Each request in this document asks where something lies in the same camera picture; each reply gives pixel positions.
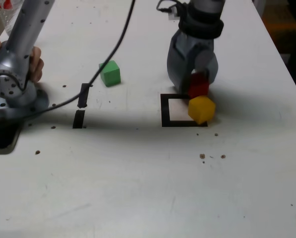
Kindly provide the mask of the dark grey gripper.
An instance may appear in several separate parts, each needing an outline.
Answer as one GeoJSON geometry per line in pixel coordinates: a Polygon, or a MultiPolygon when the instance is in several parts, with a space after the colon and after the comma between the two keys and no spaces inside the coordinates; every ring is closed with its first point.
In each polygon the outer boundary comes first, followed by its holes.
{"type": "Polygon", "coordinates": [[[187,94],[188,78],[194,67],[191,51],[200,53],[195,58],[195,71],[203,73],[212,84],[218,73],[218,61],[214,53],[214,40],[187,35],[180,30],[173,35],[167,55],[167,73],[176,91],[187,94]]]}

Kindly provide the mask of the person's hand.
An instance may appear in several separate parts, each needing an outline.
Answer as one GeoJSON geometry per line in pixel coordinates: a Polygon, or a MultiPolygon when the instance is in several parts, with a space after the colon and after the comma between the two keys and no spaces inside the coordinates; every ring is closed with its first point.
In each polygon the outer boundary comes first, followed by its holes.
{"type": "Polygon", "coordinates": [[[42,78],[42,69],[44,67],[44,62],[41,59],[41,49],[39,47],[33,47],[29,66],[30,80],[37,83],[42,78]]]}

